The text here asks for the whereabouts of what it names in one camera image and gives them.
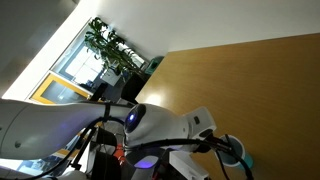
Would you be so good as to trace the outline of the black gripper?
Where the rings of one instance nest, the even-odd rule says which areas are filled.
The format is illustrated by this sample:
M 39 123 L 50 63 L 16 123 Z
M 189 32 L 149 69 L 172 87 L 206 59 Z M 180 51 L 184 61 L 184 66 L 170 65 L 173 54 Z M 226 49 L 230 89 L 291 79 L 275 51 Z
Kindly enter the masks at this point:
M 199 134 L 199 137 L 202 138 L 204 141 L 214 144 L 215 146 L 222 147 L 223 149 L 231 149 L 231 145 L 222 139 L 213 136 L 213 131 L 211 129 L 204 130 Z M 209 145 L 199 145 L 196 149 L 199 153 L 206 153 L 211 149 Z

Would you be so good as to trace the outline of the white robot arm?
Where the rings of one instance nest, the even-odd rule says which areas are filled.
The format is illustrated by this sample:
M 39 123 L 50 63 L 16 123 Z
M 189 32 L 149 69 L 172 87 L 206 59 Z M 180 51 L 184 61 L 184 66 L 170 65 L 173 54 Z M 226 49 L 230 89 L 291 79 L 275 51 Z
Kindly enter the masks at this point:
M 32 160 L 65 147 L 81 130 L 100 120 L 124 123 L 125 144 L 136 146 L 165 139 L 205 139 L 217 129 L 209 110 L 184 115 L 152 104 L 79 102 L 41 105 L 0 100 L 0 157 Z

